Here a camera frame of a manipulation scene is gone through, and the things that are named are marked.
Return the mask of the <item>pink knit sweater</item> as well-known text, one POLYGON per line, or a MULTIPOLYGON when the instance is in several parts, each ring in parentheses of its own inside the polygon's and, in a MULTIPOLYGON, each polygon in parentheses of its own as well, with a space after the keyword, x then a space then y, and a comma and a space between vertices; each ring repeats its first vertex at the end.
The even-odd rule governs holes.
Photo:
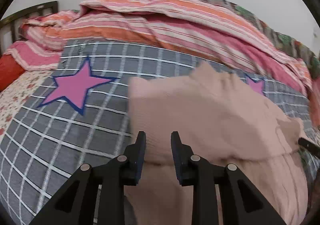
POLYGON ((131 132, 146 134, 142 177, 126 188, 138 224, 190 224, 193 189, 178 183, 172 132, 210 163, 237 165, 287 224, 300 224, 308 188, 298 139, 299 118, 287 116, 236 74, 207 62, 187 76, 129 80, 131 132))

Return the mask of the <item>grey checked star blanket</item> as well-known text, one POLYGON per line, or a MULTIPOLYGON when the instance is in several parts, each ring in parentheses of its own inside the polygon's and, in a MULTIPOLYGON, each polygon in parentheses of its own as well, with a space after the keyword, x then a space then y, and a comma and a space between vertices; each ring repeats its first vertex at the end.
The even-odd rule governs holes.
POLYGON ((53 76, 76 73, 86 57, 93 74, 114 76, 116 82, 91 89, 84 112, 78 113, 65 100, 42 106, 55 82, 52 76, 40 79, 4 133, 1 204, 14 224, 29 224, 38 203, 46 203, 79 163, 97 166, 124 150, 130 140, 130 77, 187 75, 200 62, 192 55, 140 44, 69 43, 53 76))

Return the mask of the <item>patchwork floral quilt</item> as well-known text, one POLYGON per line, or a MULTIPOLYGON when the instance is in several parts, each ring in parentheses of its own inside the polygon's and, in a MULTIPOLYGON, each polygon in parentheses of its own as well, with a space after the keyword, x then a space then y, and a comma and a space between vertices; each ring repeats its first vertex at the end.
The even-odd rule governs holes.
POLYGON ((290 57, 295 59, 302 59, 306 64, 311 78, 317 79, 319 77, 319 59, 313 51, 307 46, 297 41, 293 37, 279 33, 269 27, 267 23, 260 20, 255 14, 246 10, 245 8, 232 3, 227 0, 200 0, 212 5, 222 6, 229 9, 233 13, 240 17, 243 17, 246 21, 255 26, 260 32, 262 32, 280 51, 286 53, 290 57))

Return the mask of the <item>floral bed sheet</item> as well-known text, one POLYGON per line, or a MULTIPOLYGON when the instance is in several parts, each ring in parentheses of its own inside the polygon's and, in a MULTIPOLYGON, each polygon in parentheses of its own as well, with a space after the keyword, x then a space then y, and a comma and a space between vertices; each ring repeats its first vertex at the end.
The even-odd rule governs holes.
POLYGON ((1 92, 0 140, 3 140, 13 117, 22 105, 52 72, 52 70, 25 72, 1 92))

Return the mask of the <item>red embroidered pillow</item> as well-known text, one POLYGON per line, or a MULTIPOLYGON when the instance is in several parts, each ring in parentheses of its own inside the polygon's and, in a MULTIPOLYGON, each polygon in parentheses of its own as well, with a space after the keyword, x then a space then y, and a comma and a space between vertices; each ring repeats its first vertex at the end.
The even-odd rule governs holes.
POLYGON ((5 90, 25 70, 15 61, 12 55, 2 55, 0 59, 0 92, 5 90))

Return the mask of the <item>pink orange striped quilt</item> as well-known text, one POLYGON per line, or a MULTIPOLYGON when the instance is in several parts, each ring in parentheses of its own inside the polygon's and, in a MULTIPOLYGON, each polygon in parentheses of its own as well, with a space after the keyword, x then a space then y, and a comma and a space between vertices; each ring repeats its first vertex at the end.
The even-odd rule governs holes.
POLYGON ((134 42, 196 55, 272 77, 306 95, 319 125, 319 77, 302 59, 278 50, 255 26, 227 8, 200 0, 84 0, 78 10, 31 17, 4 55, 24 70, 56 69, 69 40, 134 42))

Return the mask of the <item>dark wooden headboard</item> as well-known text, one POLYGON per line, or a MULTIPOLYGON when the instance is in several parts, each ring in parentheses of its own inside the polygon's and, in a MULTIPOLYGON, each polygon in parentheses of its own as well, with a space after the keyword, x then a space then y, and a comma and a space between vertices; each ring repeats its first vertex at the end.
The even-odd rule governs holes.
POLYGON ((18 28, 22 21, 30 16, 43 16, 47 11, 57 13, 58 10, 59 2, 55 0, 22 9, 3 18, 1 20, 1 55, 3 55, 6 46, 18 40, 18 28))

